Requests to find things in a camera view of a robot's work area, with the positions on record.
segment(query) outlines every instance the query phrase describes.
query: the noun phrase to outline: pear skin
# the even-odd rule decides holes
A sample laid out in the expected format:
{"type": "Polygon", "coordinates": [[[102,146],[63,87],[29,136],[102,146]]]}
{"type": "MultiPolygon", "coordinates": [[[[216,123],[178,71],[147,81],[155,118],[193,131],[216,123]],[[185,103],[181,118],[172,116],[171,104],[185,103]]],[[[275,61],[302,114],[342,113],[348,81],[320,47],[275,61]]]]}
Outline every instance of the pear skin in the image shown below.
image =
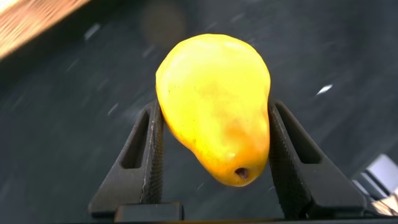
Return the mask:
{"type": "Polygon", "coordinates": [[[245,186],[268,160],[271,79],[249,44],[203,34],[177,44],[156,72],[172,134],[218,181],[245,186]]]}

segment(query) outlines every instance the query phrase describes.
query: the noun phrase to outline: gray surface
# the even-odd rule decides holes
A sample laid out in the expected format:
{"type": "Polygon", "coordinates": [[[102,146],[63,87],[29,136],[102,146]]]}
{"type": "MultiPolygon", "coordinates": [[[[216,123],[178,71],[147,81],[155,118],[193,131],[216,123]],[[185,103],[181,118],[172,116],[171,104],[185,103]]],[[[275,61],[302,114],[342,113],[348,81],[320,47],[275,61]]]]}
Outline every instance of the gray surface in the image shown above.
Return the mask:
{"type": "MultiPolygon", "coordinates": [[[[189,4],[187,35],[252,44],[269,67],[271,96],[346,175],[381,152],[397,154],[397,1],[189,4]]],[[[142,15],[132,6],[115,12],[89,41],[82,36],[0,96],[4,223],[90,220],[87,204],[136,114],[155,99],[154,73],[168,51],[142,38],[142,15]]],[[[181,201],[188,219],[282,216],[268,168],[245,188],[226,187],[168,132],[165,147],[164,200],[181,201]]]]}

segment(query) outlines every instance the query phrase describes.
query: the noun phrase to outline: yellow pear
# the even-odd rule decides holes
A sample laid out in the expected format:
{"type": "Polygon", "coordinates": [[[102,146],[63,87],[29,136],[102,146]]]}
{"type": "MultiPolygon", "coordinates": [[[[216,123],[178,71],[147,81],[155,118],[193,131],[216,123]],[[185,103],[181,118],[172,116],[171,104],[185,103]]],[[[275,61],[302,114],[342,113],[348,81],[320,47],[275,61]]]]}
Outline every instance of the yellow pear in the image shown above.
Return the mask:
{"type": "Polygon", "coordinates": [[[177,44],[156,72],[156,93],[170,131],[226,185],[245,186],[269,153],[271,79],[249,44],[203,34],[177,44]]]}

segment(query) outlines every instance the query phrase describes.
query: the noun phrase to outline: textured grip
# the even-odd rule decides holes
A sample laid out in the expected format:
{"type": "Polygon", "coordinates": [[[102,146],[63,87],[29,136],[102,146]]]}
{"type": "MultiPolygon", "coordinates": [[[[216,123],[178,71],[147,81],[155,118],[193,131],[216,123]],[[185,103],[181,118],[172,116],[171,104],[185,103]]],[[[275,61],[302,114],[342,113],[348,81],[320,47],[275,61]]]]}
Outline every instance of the textured grip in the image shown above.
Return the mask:
{"type": "Polygon", "coordinates": [[[310,204],[311,196],[304,183],[300,181],[300,174],[292,162],[294,157],[290,155],[286,145],[287,133],[273,102],[269,103],[269,125],[271,131],[269,161],[280,206],[285,218],[304,218],[303,211],[310,204]]]}
{"type": "Polygon", "coordinates": [[[153,120],[149,124],[149,158],[140,203],[160,203],[163,182],[163,117],[159,102],[156,101],[153,120]]]}

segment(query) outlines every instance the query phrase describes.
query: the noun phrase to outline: blurred background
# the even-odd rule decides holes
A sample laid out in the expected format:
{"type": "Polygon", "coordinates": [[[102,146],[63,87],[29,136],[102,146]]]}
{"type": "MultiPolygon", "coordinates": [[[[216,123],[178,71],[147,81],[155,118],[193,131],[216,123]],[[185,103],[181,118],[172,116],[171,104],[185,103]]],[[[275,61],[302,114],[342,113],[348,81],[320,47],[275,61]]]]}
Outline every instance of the blurred background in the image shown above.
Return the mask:
{"type": "MultiPolygon", "coordinates": [[[[90,199],[156,99],[157,67],[204,33],[261,54],[271,97],[348,178],[380,154],[398,163],[397,11],[397,1],[86,3],[0,59],[0,217],[92,222],[90,199]]],[[[221,185],[168,130],[163,201],[182,202],[189,220],[283,217],[269,167],[247,187],[221,185]]]]}

